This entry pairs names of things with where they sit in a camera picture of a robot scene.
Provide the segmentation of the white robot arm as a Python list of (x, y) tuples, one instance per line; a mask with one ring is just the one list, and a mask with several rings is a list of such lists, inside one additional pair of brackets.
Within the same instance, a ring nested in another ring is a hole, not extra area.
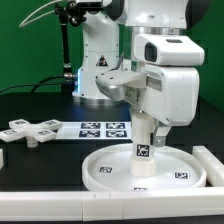
[(130, 105), (135, 145), (164, 144), (196, 111), (204, 50), (182, 34), (207, 0), (75, 0), (83, 17), (78, 96)]

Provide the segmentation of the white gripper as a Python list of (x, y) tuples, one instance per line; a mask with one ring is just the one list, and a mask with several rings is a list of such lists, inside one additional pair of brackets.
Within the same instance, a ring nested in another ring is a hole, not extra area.
[(186, 126), (195, 116), (199, 74), (192, 67), (147, 64), (141, 72), (103, 73), (96, 77), (96, 84), (113, 101), (126, 101), (156, 119), (154, 147), (165, 146), (169, 126)]

